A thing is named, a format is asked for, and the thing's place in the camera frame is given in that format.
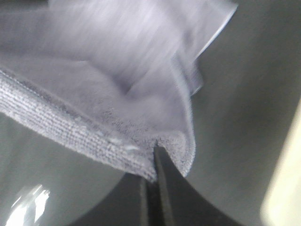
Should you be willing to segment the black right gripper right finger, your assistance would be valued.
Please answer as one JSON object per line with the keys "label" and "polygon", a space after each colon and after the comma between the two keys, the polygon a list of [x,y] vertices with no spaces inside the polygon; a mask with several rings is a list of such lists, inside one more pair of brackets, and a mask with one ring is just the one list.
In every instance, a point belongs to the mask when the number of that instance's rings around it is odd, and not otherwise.
{"label": "black right gripper right finger", "polygon": [[163,147],[154,147],[159,204],[165,226],[239,226],[203,198],[182,176]]}

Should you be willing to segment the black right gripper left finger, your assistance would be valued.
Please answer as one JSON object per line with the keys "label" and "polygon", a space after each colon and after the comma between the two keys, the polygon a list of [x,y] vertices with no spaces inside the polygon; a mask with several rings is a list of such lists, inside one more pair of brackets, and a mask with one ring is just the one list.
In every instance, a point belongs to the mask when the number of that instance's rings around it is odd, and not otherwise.
{"label": "black right gripper left finger", "polygon": [[71,226],[149,226],[147,181],[125,174],[95,207]]}

